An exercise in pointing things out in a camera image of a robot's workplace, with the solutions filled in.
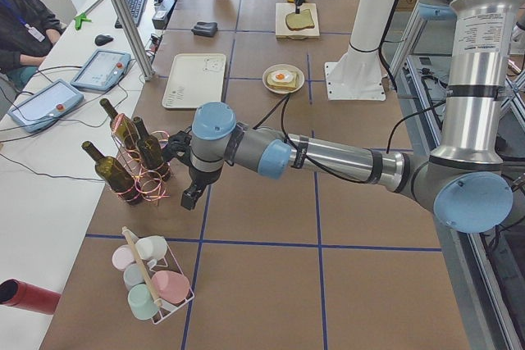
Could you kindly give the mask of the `bread slice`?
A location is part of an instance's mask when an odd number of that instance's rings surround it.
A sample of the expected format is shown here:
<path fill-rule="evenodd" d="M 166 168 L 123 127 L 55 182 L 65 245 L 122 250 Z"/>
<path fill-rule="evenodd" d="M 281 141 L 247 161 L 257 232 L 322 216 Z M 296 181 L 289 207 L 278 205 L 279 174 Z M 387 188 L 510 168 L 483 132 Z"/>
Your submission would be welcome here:
<path fill-rule="evenodd" d="M 304 9 L 299 14 L 294 12 L 287 14 L 285 16 L 285 24 L 287 29 L 291 31 L 307 30 L 315 27 L 315 22 L 309 9 Z"/>
<path fill-rule="evenodd" d="M 268 81 L 267 81 L 267 84 L 273 89 L 287 90 L 287 91 L 294 90 L 294 89 L 296 89 L 296 80 L 297 80 L 297 73 L 296 72 L 294 72 L 294 73 L 295 73 L 295 78 L 294 78 L 294 81 L 291 84 L 269 84 Z"/>

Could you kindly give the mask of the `cream bear serving tray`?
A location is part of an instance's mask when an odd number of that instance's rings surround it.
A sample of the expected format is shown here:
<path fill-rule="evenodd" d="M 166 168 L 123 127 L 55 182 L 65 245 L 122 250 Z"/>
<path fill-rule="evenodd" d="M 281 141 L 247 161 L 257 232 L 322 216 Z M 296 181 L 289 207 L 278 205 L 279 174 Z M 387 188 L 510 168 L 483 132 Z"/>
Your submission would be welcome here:
<path fill-rule="evenodd" d="M 225 73 L 225 54 L 175 55 L 162 106 L 168 110 L 195 109 L 207 102 L 220 102 Z"/>

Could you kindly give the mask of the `middle dark wine bottle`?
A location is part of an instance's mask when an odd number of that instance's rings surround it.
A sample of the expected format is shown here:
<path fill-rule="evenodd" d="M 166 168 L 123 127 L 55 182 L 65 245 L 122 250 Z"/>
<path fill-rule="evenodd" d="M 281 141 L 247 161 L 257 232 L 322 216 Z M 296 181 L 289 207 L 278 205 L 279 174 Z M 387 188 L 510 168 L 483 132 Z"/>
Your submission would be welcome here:
<path fill-rule="evenodd" d="M 158 139 L 147 131 L 141 117 L 135 116 L 132 121 L 139 135 L 136 147 L 139 150 L 144 167 L 147 170 L 157 172 L 163 181 L 168 180 L 171 177 L 171 170 L 163 159 Z"/>

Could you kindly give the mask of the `front dark wine bottle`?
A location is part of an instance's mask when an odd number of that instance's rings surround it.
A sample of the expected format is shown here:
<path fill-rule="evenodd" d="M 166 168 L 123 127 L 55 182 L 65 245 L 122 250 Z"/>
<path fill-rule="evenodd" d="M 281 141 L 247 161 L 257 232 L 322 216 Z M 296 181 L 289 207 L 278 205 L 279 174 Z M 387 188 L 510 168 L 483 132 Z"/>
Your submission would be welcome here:
<path fill-rule="evenodd" d="M 136 188 L 135 178 L 115 157 L 104 156 L 90 141 L 84 141 L 81 147 L 94 160 L 95 172 L 120 199 L 130 205 L 144 200 Z"/>

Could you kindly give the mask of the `bread slice under egg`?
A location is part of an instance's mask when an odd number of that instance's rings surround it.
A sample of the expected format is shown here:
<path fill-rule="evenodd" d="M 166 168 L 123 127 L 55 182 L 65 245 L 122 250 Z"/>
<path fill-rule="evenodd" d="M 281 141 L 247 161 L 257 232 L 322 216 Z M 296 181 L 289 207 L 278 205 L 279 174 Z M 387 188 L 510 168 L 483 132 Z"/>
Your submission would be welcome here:
<path fill-rule="evenodd" d="M 287 90 L 287 91 L 294 90 L 294 89 L 296 89 L 296 80 L 297 80 L 297 73 L 296 72 L 294 72 L 294 73 L 295 73 L 295 78 L 294 78 L 294 81 L 291 84 L 269 84 L 268 81 L 267 81 L 267 84 L 273 89 Z"/>

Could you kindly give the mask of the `rose pink cup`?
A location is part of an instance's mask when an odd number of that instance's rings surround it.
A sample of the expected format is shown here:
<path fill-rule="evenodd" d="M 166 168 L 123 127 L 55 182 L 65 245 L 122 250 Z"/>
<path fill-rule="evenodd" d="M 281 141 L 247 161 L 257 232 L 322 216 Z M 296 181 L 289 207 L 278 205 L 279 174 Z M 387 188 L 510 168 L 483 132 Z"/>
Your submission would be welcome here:
<path fill-rule="evenodd" d="M 188 278 L 175 271 L 160 270 L 152 282 L 160 297 L 172 304 L 183 302 L 190 290 Z"/>

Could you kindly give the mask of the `grey folded cloth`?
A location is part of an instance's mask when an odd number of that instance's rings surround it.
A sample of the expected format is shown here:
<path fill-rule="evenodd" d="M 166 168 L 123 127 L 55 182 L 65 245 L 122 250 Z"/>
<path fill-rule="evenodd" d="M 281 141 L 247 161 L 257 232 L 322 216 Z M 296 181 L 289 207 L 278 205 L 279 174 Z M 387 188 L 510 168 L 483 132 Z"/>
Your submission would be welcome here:
<path fill-rule="evenodd" d="M 191 29 L 192 33 L 197 36 L 212 38 L 218 31 L 217 22 L 197 22 Z"/>

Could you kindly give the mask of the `grey cup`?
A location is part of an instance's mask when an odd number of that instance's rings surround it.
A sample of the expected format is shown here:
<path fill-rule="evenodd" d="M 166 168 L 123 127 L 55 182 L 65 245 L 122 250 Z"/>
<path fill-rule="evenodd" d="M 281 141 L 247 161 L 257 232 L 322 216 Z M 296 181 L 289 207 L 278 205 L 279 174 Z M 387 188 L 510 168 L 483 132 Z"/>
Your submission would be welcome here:
<path fill-rule="evenodd" d="M 136 285 L 144 283 L 144 277 L 136 263 L 129 264 L 124 269 L 123 280 L 128 291 L 130 291 Z"/>

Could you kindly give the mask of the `mint green cup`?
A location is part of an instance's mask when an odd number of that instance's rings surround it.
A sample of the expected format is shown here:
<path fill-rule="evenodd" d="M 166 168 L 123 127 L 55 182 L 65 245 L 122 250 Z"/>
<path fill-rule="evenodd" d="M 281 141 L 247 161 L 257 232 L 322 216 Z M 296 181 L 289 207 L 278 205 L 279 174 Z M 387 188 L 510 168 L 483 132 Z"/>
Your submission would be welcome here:
<path fill-rule="evenodd" d="M 159 306 L 154 302 L 146 284 L 132 287 L 128 292 L 127 302 L 138 320 L 149 320 L 159 313 Z"/>

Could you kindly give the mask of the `far teach pendant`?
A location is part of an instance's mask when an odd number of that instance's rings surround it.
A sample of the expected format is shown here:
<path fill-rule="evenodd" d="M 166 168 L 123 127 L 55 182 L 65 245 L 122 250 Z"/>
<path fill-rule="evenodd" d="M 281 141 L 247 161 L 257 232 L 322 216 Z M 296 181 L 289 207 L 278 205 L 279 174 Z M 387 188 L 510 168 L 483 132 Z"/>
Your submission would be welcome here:
<path fill-rule="evenodd" d="M 131 61 L 127 52 L 96 50 L 71 81 L 82 91 L 107 92 L 126 74 Z"/>

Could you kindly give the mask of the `black keyboard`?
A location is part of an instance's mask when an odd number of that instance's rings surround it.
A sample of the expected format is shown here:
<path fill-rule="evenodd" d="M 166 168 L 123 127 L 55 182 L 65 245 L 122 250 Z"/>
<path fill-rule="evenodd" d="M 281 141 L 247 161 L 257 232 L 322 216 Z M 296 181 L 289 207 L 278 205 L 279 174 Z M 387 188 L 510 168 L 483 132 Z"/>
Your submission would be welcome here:
<path fill-rule="evenodd" d="M 139 25 L 147 0 L 126 0 L 133 22 Z"/>

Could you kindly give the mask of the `near teach pendant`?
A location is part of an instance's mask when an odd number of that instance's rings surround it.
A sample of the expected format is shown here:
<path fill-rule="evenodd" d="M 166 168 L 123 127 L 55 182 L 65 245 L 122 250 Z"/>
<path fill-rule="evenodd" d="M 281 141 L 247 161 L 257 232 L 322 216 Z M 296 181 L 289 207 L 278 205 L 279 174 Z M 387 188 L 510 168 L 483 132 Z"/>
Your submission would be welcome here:
<path fill-rule="evenodd" d="M 84 95 L 65 80 L 59 79 L 20 104 L 7 114 L 26 132 L 46 129 L 71 112 L 84 99 Z"/>

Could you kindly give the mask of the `red cylinder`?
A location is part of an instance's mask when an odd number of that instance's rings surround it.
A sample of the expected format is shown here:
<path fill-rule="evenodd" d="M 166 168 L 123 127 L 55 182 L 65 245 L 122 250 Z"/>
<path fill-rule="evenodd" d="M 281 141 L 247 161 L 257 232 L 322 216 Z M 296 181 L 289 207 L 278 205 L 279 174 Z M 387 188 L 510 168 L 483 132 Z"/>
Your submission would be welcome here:
<path fill-rule="evenodd" d="M 1 304 L 22 310 L 52 315 L 61 294 L 26 282 L 9 279 L 1 283 Z"/>

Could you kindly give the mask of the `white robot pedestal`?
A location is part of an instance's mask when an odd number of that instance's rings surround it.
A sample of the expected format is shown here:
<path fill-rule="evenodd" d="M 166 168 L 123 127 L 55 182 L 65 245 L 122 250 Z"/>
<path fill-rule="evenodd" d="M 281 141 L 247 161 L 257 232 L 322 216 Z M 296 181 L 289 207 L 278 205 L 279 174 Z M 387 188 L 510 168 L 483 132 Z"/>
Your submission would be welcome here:
<path fill-rule="evenodd" d="M 347 52 L 325 64 L 332 101 L 383 101 L 380 46 L 395 0 L 359 0 Z"/>

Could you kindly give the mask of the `aluminium frame post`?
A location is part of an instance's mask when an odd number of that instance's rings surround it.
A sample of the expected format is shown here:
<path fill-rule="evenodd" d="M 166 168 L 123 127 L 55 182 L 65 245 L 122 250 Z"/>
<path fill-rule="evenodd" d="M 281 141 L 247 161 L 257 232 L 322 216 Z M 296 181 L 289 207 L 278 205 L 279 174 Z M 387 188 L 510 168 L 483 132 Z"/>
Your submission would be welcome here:
<path fill-rule="evenodd" d="M 154 70 L 146 54 L 139 31 L 133 21 L 126 0 L 111 0 L 116 11 L 117 19 L 121 22 L 128 44 L 135 56 L 136 63 L 139 65 L 141 74 L 145 81 L 153 78 Z"/>

